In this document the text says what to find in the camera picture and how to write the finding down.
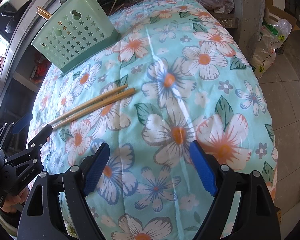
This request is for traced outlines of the person left hand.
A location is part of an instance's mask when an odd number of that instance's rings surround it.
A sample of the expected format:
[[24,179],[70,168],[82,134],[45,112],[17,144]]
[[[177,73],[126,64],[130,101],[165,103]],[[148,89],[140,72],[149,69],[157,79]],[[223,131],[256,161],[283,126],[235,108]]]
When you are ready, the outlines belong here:
[[26,187],[17,196],[8,195],[6,197],[3,207],[1,208],[2,211],[6,212],[6,213],[15,213],[17,211],[15,206],[17,204],[23,204],[27,200],[29,192],[30,192],[29,188]]

